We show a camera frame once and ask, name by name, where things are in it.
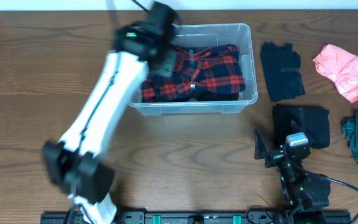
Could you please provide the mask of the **black shirt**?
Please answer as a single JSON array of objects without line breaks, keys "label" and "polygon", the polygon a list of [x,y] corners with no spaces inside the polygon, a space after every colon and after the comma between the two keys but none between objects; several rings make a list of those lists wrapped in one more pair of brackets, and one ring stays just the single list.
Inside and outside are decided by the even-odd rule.
[{"label": "black shirt", "polygon": [[278,102],[305,95],[300,73],[301,57],[293,51],[293,44],[278,46],[273,42],[264,42],[260,59],[271,101]]}]

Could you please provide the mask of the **red plaid flannel shirt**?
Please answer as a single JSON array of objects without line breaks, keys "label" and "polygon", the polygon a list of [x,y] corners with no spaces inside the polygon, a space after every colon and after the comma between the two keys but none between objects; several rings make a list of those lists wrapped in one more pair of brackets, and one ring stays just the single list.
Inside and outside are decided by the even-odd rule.
[{"label": "red plaid flannel shirt", "polygon": [[172,77],[150,73],[141,85],[143,103],[184,102],[197,91],[230,94],[245,90],[238,46],[191,48],[172,45],[171,48],[177,53]]}]

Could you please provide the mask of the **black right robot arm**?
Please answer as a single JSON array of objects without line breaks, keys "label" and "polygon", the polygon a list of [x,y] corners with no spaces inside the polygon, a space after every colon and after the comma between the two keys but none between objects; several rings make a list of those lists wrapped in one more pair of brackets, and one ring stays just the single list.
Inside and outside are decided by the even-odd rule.
[{"label": "black right robot arm", "polygon": [[310,154],[310,143],[296,122],[291,122],[293,134],[280,146],[270,145],[258,129],[255,130],[254,159],[265,161],[266,168],[276,168],[288,206],[273,216],[274,223],[327,223],[324,208],[329,206],[331,184],[302,166]]}]

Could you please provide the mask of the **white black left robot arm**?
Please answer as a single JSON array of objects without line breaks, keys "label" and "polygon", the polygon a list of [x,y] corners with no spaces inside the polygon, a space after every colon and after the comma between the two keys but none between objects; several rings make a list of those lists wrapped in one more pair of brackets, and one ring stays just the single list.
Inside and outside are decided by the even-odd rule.
[{"label": "white black left robot arm", "polygon": [[46,141],[42,158],[51,183],[71,200],[64,223],[80,210],[86,223],[112,223],[117,208],[109,194],[115,171],[101,158],[132,95],[149,69],[169,54],[177,12],[155,1],[147,18],[120,27],[99,80],[84,107],[59,141]]}]

